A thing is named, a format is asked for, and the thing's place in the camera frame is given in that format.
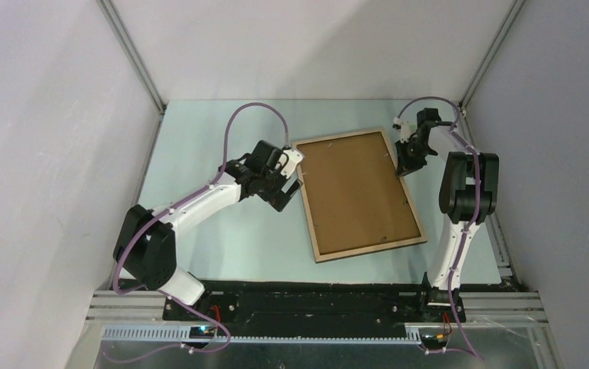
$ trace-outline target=white robotic arm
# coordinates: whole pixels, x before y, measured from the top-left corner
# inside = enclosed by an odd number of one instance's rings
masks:
[[[417,120],[414,131],[400,119],[394,120],[394,127],[401,129],[401,140],[396,143],[397,173],[407,175],[423,168],[427,155],[437,155],[446,162],[439,194],[440,210],[446,214],[444,227],[422,287],[427,289],[425,306],[447,307],[450,306],[449,285],[451,290],[461,285],[461,270],[471,240],[485,217],[495,209],[498,157],[480,153],[479,168],[475,168],[474,149],[451,130],[451,122],[441,121],[437,109],[420,111]],[[472,179],[475,171],[479,171],[481,178],[478,188]],[[476,201],[476,191],[480,192],[479,201]],[[473,219],[477,202],[478,216]]]
[[[277,211],[282,211],[301,187],[295,181],[288,191],[281,189],[304,155],[293,148],[277,148],[260,141],[251,154],[227,163],[215,184],[183,204],[168,204],[149,211],[141,205],[131,208],[122,225],[114,250],[116,261],[138,230],[158,214],[167,214],[153,224],[125,260],[124,268],[150,290],[159,290],[186,304],[194,304],[204,293],[204,285],[176,262],[176,239],[203,220],[227,206],[257,194]]]

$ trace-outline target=brown cardboard backing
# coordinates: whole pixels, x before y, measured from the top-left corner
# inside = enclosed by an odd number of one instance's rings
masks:
[[[315,260],[426,242],[383,129],[295,142]]]

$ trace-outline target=light blue table surface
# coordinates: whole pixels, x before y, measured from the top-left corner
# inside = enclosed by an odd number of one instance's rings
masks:
[[[170,101],[143,184],[140,203],[146,208],[175,201],[213,177],[222,160],[225,126],[233,111],[249,101]],[[367,128],[386,127],[392,142],[392,118],[406,101],[276,100],[263,101],[288,121],[291,141]],[[440,108],[451,120],[450,107],[419,102],[406,111],[416,121],[423,107]],[[284,143],[283,128],[269,110],[245,109],[235,120],[229,158],[250,152],[267,140]],[[178,241],[178,263],[197,278],[246,281],[327,283],[420,283],[434,257],[443,214],[438,193],[444,163],[405,178],[428,233],[428,242],[352,258],[315,264],[301,192],[278,213],[260,198],[243,200],[219,211]],[[462,283],[501,282],[486,227],[474,237],[462,272]]]

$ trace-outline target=purple cable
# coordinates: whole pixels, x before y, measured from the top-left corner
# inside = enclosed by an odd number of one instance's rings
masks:
[[[458,269],[458,262],[460,261],[460,258],[462,257],[462,252],[464,252],[464,246],[467,243],[467,236],[468,236],[467,232],[469,232],[469,228],[472,226],[473,223],[476,222],[476,220],[478,219],[478,215],[480,214],[481,179],[480,179],[480,162],[478,161],[478,153],[476,152],[475,148],[472,145],[469,145],[469,143],[466,140],[464,140],[455,131],[455,128],[458,126],[458,123],[461,118],[460,108],[454,102],[452,102],[446,98],[440,98],[438,96],[424,96],[423,98],[416,98],[416,99],[408,102],[403,107],[403,109],[401,109],[401,112],[398,113],[398,117],[400,118],[403,115],[403,112],[405,111],[405,109],[407,109],[410,105],[412,105],[413,103],[415,103],[417,101],[422,101],[422,100],[443,101],[443,102],[446,102],[447,104],[449,104],[453,108],[453,112],[455,113],[455,121],[453,122],[453,124],[451,124],[451,127],[449,128],[449,132],[451,133],[451,136],[453,136],[453,138],[455,138],[455,140],[458,141],[460,143],[460,145],[462,145],[464,147],[465,150],[469,151],[474,158],[474,168],[476,168],[476,170],[474,170],[474,173],[475,173],[475,183],[474,184],[476,187],[475,210],[474,210],[473,215],[471,216],[471,220],[464,226],[464,228],[462,230],[462,237],[460,238],[460,245],[458,246],[458,252],[456,254],[453,265],[451,266],[451,269],[448,272],[448,299],[451,302],[451,312],[453,313],[453,318],[455,319],[455,324],[458,326],[458,330],[462,334],[462,337],[464,338],[464,341],[467,343],[467,346],[469,347],[469,350],[470,350],[470,351],[466,351],[466,350],[459,350],[459,351],[468,352],[469,354],[472,354],[473,356],[475,356],[479,360],[484,361],[484,358],[476,351],[473,344],[471,344],[471,341],[469,341],[469,337],[467,337],[467,333],[464,332],[464,329],[462,328],[462,323],[460,322],[460,316],[458,315],[458,311],[455,308],[455,301],[453,301],[453,294],[451,293],[453,291],[453,289],[451,288],[451,282],[453,281],[453,276],[455,274],[455,271]]]
[[[107,356],[107,354],[105,352],[102,353],[102,356],[104,356],[105,359],[107,359],[108,361],[110,361],[114,364],[130,364],[130,363],[135,363],[136,361],[141,361],[147,357],[152,356],[153,354],[156,354],[159,351],[167,350],[169,348],[177,348],[177,347],[186,348],[187,347],[189,353],[190,352],[211,353],[211,352],[222,351],[231,343],[231,333],[229,332],[229,329],[226,328],[226,326],[224,324],[220,323],[219,321],[216,321],[215,319],[213,319],[205,314],[200,313],[199,311],[195,310],[191,306],[188,306],[184,301],[181,301],[178,298],[172,298],[172,300],[174,302],[176,302],[177,304],[181,305],[184,309],[188,310],[190,313],[197,315],[198,317],[215,324],[216,327],[220,327],[226,335],[226,340],[223,343],[223,345],[220,347],[216,347],[216,348],[212,348],[210,350],[207,350],[204,348],[192,347],[187,344],[166,344],[165,346],[157,347],[152,351],[149,351],[141,356],[133,357],[131,359],[114,359],[113,357]]]
[[[451,125],[451,128],[455,127],[458,125],[458,122],[460,121],[460,108],[458,108],[458,106],[452,102],[451,100],[448,100],[447,98],[440,98],[439,96],[424,96],[422,98],[416,98],[414,100],[410,100],[410,102],[408,102],[402,109],[401,111],[398,113],[397,118],[400,118],[403,115],[403,112],[410,107],[410,105],[414,104],[417,101],[423,101],[423,100],[438,100],[438,101],[443,101],[447,104],[449,104],[452,108],[453,108],[453,112],[455,113],[455,120],[453,121],[453,124]]]
[[[420,344],[417,347],[419,347],[419,350],[422,350],[423,352],[428,351],[429,354],[446,354],[447,352],[461,352],[463,354],[473,355],[473,353],[471,353],[469,350],[465,350],[464,348],[447,348],[446,350],[428,350],[424,346],[424,344]]]
[[[251,106],[260,106],[260,107],[269,109],[272,112],[274,112],[279,117],[279,119],[281,119],[281,123],[283,123],[283,128],[285,131],[285,145],[289,145],[290,138],[289,138],[289,131],[288,131],[288,123],[286,123],[285,118],[278,110],[276,110],[275,108],[271,107],[270,105],[264,104],[262,102],[250,102],[250,103],[242,105],[241,107],[237,108],[234,111],[234,113],[231,115],[231,117],[229,118],[229,122],[227,123],[227,127],[225,129],[225,143],[224,143],[224,149],[222,152],[222,166],[220,167],[220,170],[218,171],[218,173],[216,173],[215,176],[213,177],[213,179],[211,179],[211,181],[209,182],[210,185],[214,185],[214,184],[218,183],[218,181],[220,180],[222,175],[225,173],[225,169],[227,168],[229,131],[231,130],[231,125],[233,124],[235,117],[238,115],[238,113],[240,113],[241,111],[243,111],[246,108],[250,108]],[[118,264],[115,267],[115,273],[114,273],[114,277],[113,277],[112,287],[113,287],[113,291],[115,291],[116,294],[127,294],[131,291],[138,290],[139,288],[143,288],[145,286],[144,284],[140,284],[138,286],[135,286],[133,288],[128,288],[125,290],[122,290],[120,288],[120,272],[122,271],[122,268],[125,265],[125,261],[127,260],[129,253],[131,252],[132,248],[136,245],[136,242],[138,242],[138,240],[143,236],[143,234],[145,234],[145,232],[147,232],[148,229],[152,225],[154,225],[154,223],[156,223],[161,218],[163,218],[165,215],[167,215],[170,211],[170,208],[178,208],[178,207],[182,206],[183,204],[189,202],[193,198],[198,197],[200,194],[203,194],[207,190],[208,190],[208,184],[205,185],[204,187],[198,189],[197,191],[193,192],[192,194],[175,202],[171,206],[167,207],[165,210],[156,214],[150,221],[148,221],[145,225],[143,225],[141,227],[141,229],[139,229],[138,232],[136,232],[136,234],[134,234],[134,237],[132,237],[131,240],[129,241],[129,243],[127,244],[127,247],[123,251],[121,257],[118,259]],[[229,330],[222,323],[200,313],[199,311],[196,311],[193,307],[188,306],[186,303],[178,300],[177,298],[173,298],[173,300],[176,301],[178,304],[180,304],[184,309],[190,311],[191,313],[193,313],[193,314],[195,314],[195,315],[197,315],[207,321],[210,321],[211,323],[215,324],[216,327],[220,327],[227,335],[227,340],[226,340],[225,344],[223,344],[220,347],[217,347],[212,350],[203,350],[203,349],[199,349],[199,348],[190,347],[190,350],[193,350],[196,352],[216,352],[216,351],[220,351],[220,350],[224,349],[225,347],[227,347],[229,345],[229,343],[231,342],[231,333],[229,333]],[[134,361],[142,360],[142,359],[144,359],[144,358],[146,358],[156,352],[163,351],[165,349],[172,348],[172,347],[181,347],[181,344],[168,344],[168,345],[156,348],[153,351],[148,352],[147,354],[143,354],[142,356],[135,357],[133,359],[128,359],[125,361],[118,361],[116,359],[107,357],[106,354],[105,354],[105,357],[109,361],[114,362],[114,363],[127,364],[127,363],[131,363]]]

